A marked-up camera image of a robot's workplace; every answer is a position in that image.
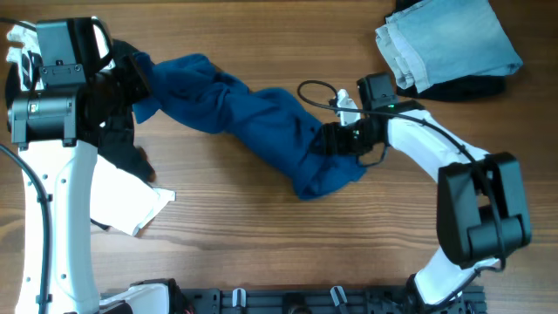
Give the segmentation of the blue polo shirt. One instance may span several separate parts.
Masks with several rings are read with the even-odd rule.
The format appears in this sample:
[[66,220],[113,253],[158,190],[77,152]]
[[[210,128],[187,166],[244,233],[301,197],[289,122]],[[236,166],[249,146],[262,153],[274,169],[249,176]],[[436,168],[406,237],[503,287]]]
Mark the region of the blue polo shirt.
[[152,90],[151,97],[133,105],[138,123],[162,111],[204,133],[230,133],[289,177],[305,201],[336,192],[366,172],[353,156],[312,153],[322,123],[282,88],[253,92],[203,54],[159,64],[145,52],[134,58]]

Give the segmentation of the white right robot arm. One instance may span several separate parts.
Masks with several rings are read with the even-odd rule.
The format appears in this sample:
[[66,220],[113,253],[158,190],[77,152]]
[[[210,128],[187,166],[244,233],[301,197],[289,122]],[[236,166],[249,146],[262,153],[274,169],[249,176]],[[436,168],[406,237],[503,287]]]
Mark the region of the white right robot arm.
[[404,307],[441,311],[483,272],[502,272],[507,258],[531,242],[518,160],[490,154],[449,132],[418,101],[400,101],[386,73],[357,82],[362,104],[344,89],[325,104],[339,120],[322,126],[314,148],[356,158],[382,144],[416,162],[437,184],[439,248],[408,280]]

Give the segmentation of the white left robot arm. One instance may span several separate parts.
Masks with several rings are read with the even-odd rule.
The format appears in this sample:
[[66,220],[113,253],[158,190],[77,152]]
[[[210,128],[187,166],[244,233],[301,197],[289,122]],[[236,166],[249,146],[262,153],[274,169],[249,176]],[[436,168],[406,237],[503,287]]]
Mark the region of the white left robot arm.
[[25,184],[16,312],[173,312],[169,281],[146,280],[102,297],[92,269],[92,221],[135,235],[175,198],[98,154],[107,119],[149,93],[143,73],[131,58],[113,63],[110,36],[94,17],[19,23],[10,37],[23,45],[10,58],[31,56],[31,82],[8,111]]

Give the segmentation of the black t-shirt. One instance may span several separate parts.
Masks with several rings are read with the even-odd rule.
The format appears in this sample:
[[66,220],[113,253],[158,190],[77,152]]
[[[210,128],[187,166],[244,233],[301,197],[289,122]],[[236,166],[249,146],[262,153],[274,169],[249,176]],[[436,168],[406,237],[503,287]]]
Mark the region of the black t-shirt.
[[167,204],[165,191],[148,184],[155,172],[145,152],[133,141],[131,112],[112,116],[101,127],[90,205],[92,223],[130,236],[135,236]]

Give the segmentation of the white t-shirt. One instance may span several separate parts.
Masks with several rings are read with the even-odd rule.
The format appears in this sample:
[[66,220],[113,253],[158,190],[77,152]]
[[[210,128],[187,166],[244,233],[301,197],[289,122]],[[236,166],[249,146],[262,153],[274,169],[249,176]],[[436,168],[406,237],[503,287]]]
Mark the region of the white t-shirt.
[[[23,26],[13,26],[6,37],[22,45],[11,46],[6,57],[11,64],[4,92],[9,105],[20,92],[31,89],[31,72],[39,62],[40,52],[37,35]],[[133,115],[118,113],[102,123],[92,179],[92,223],[136,236],[168,203],[176,200],[173,190],[149,184],[153,175],[145,152],[134,145]]]

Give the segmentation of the light blue folded jeans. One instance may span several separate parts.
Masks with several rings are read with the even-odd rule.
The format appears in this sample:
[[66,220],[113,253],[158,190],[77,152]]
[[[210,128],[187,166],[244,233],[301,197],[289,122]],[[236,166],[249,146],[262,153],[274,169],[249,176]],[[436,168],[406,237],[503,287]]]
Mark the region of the light blue folded jeans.
[[487,0],[424,0],[375,30],[399,88],[423,92],[467,76],[504,77],[523,61]]

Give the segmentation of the black folded garment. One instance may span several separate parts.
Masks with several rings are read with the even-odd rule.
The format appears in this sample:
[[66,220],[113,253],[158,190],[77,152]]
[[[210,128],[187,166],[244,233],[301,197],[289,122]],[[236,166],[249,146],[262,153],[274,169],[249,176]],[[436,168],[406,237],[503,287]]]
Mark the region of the black folded garment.
[[[446,28],[448,31],[455,29],[455,26],[453,26],[455,17],[458,26],[465,24],[462,14],[455,13],[454,9],[449,4],[445,4],[444,1],[441,1],[439,6],[434,9],[421,13],[420,16],[424,17],[428,23],[428,30],[433,29],[435,24]],[[463,102],[501,94],[506,90],[506,87],[506,80],[500,76],[469,75],[434,84],[423,92],[418,92],[415,85],[406,89],[398,87],[397,95],[414,99]]]

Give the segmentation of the black aluminium rail frame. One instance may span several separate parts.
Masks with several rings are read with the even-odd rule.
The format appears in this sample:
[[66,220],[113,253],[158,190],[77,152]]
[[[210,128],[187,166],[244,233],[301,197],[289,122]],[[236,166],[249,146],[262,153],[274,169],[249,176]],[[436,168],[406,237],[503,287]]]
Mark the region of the black aluminium rail frame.
[[352,290],[178,290],[172,313],[197,314],[399,314],[427,313],[402,286]]

